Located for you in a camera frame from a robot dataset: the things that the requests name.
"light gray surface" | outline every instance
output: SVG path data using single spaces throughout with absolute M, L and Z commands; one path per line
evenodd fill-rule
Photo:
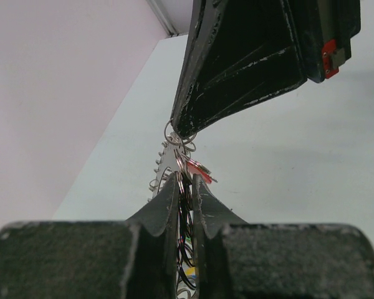
M 193 157 L 244 220 L 349 223 L 374 244 L 374 1 L 362 6 L 362 32 L 340 74 L 198 134 Z M 158 44 L 56 219 L 125 219 L 146 203 L 186 38 Z

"white wall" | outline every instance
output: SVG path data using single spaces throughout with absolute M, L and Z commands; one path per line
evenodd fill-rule
M 174 33 L 188 32 L 193 10 L 193 0 L 149 0 L 157 3 L 157 7 L 163 9 L 163 15 L 176 29 Z
M 145 0 L 0 0 L 0 227 L 52 217 L 162 38 Z

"keychain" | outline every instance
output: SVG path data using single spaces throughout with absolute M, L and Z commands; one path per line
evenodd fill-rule
M 191 158 L 191 153 L 196 151 L 193 140 L 196 134 L 183 140 L 174 131 L 167 134 L 167 128 L 171 120 L 167 122 L 164 129 L 165 141 L 162 142 L 163 150 L 159 152 L 160 159 L 156 160 L 157 168 L 154 169 L 156 178 L 150 182 L 150 191 L 153 198 L 162 190 L 169 175 L 176 172 L 179 185 L 179 221 L 178 221 L 178 253 L 177 253 L 177 279 L 176 294 L 178 298 L 196 298 L 196 275 L 194 267 L 193 239 L 193 212 L 191 203 L 192 175 L 200 174 L 206 182 L 211 184 L 217 182 L 211 177 L 211 172 L 200 162 Z

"red tag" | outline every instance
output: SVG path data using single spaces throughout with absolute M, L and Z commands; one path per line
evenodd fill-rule
M 202 175 L 206 184 L 211 184 L 212 183 L 212 178 L 208 174 L 206 174 L 204 171 L 200 170 L 198 167 L 196 167 L 195 165 L 193 165 L 189 161 L 187 161 L 187 168 L 188 168 L 188 171 L 191 174 Z
M 335 50 L 337 50 L 337 44 L 335 43 L 335 39 L 332 39 L 328 43 L 326 43 L 322 49 L 323 66 L 325 78 L 327 79 L 331 78 L 339 72 L 339 68 L 336 68 L 335 70 L 332 69 L 330 55 L 333 54 Z

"key ring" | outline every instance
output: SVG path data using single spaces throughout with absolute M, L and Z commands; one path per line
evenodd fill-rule
M 183 163 L 183 159 L 181 158 L 179 151 L 177 149 L 174 149 L 173 151 L 175 153 L 176 162 L 177 162 L 177 165 L 180 168 L 180 171 L 182 173 L 186 173 L 187 169 L 186 169 L 185 164 Z
M 168 128 L 168 126 L 170 125 L 170 123 L 171 123 L 171 121 L 172 121 L 173 119 L 171 118 L 167 123 L 166 123 L 166 125 L 165 125 L 165 129 L 163 130 L 163 134 L 164 134 L 164 136 L 165 136 L 165 140 L 167 141 L 167 142 L 169 142 L 171 145 L 185 145 L 185 144 L 187 144 L 187 143 L 190 143 L 190 142 L 192 142 L 193 140 L 194 140 L 194 138 L 196 138 L 196 136 L 197 136 L 197 133 L 195 133 L 195 134 L 192 134 L 189 138 L 187 138 L 186 140 L 183 140 L 183 139 L 181 139 L 179 136 L 179 139 L 181 140 L 180 142 L 174 142 L 173 140 L 170 140 L 170 137 L 166 134 L 166 129 Z

